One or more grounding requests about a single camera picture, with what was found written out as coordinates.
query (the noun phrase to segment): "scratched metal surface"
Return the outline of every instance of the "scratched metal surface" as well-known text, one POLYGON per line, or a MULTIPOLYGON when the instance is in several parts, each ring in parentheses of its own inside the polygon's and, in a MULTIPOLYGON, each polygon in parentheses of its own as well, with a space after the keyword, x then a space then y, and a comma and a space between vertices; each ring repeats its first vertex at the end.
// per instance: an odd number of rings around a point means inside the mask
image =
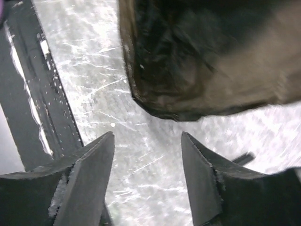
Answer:
POLYGON ((163 121, 131 99, 119 44, 116 0, 35 0, 80 133, 87 144, 116 135, 107 203, 119 226, 190 226, 180 136, 187 131, 249 168, 273 173, 301 166, 301 104, 195 123, 163 121))

